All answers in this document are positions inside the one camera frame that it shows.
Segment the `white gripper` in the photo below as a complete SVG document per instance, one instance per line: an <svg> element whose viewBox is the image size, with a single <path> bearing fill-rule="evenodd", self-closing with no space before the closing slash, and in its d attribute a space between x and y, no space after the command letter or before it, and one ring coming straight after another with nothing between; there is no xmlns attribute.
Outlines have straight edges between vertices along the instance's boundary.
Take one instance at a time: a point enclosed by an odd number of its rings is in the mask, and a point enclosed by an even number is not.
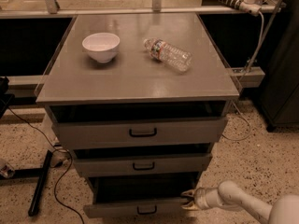
<svg viewBox="0 0 299 224"><path fill-rule="evenodd" d="M187 211L207 210L221 206L221 197L217 188L189 189L181 193L182 197L194 197L194 202L183 204L181 207Z"/></svg>

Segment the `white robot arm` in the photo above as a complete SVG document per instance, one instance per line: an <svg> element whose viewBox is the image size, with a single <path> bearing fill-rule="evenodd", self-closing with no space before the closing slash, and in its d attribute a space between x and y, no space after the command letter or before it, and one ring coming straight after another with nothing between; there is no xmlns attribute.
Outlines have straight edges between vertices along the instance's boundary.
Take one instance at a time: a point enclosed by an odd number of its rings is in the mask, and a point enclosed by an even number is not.
<svg viewBox="0 0 299 224"><path fill-rule="evenodd" d="M260 224L299 224L299 196L296 194L283 195L271 205L247 194L235 182L225 180L216 188L189 189L181 196L188 199L181 206L188 211L245 210Z"/></svg>

